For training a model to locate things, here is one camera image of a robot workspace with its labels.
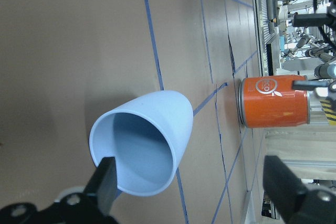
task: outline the bolt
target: bolt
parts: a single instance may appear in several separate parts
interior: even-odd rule
[[[26,211],[27,211],[27,208],[25,207],[25,205],[18,205],[12,210],[12,213],[10,215],[16,218],[21,215],[24,215]]]
[[[80,202],[78,194],[72,194],[68,197],[67,203],[71,206],[74,206]]]
[[[326,202],[331,201],[331,196],[328,193],[326,193],[325,191],[319,191],[317,193],[317,196],[323,201],[326,201]]]

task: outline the logo on can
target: logo on can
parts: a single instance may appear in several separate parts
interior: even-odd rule
[[[277,89],[278,83],[274,79],[264,78],[256,83],[256,89],[261,94],[271,94]]]

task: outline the floor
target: floor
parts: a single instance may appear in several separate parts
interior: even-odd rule
[[[184,94],[192,136],[170,187],[121,193],[122,224],[260,219],[263,129],[237,116],[237,88],[259,76],[252,0],[1,0],[0,208],[45,208],[94,171],[98,116],[157,90]]]

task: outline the white leaf graphic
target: white leaf graphic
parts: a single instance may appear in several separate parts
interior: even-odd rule
[[[278,91],[274,91],[274,94],[277,95],[277,96],[279,96],[279,97],[282,96],[282,94],[280,92],[278,92]]]

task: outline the cup rim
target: cup rim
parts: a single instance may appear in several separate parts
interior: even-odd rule
[[[134,190],[129,190],[129,189],[126,189],[126,188],[123,188],[122,186],[120,186],[119,183],[118,183],[118,178],[117,178],[118,189],[127,193],[127,194],[135,195],[135,196],[153,196],[153,195],[156,195],[156,194],[164,191],[171,184],[171,182],[172,182],[172,180],[174,179],[174,176],[175,176],[174,170],[175,170],[175,167],[176,167],[176,153],[175,153],[174,148],[172,147],[171,139],[168,137],[166,132],[156,122],[154,122],[151,118],[144,115],[143,113],[139,113],[138,111],[134,111],[134,110],[130,110],[130,109],[118,109],[118,108],[116,108],[116,109],[108,111],[108,112],[104,113],[103,115],[101,115],[100,117],[98,117],[98,119],[95,121],[95,123],[93,124],[93,126],[91,128],[90,136],[89,136],[89,148],[90,148],[91,157],[92,157],[92,160],[93,160],[95,166],[98,166],[99,162],[97,161],[97,158],[96,158],[95,153],[93,151],[94,150],[93,134],[96,131],[96,128],[97,128],[98,124],[104,118],[106,118],[109,115],[118,114],[118,113],[127,113],[127,114],[136,115],[136,116],[139,116],[139,117],[145,119],[149,123],[151,123],[163,135],[165,141],[167,142],[167,144],[169,146],[170,152],[172,154],[172,159],[173,159],[171,175],[170,175],[169,179],[167,180],[167,182],[165,184],[163,184],[163,186],[161,186],[159,189],[157,189],[155,191],[149,191],[149,192],[138,192],[138,191],[134,191]]]

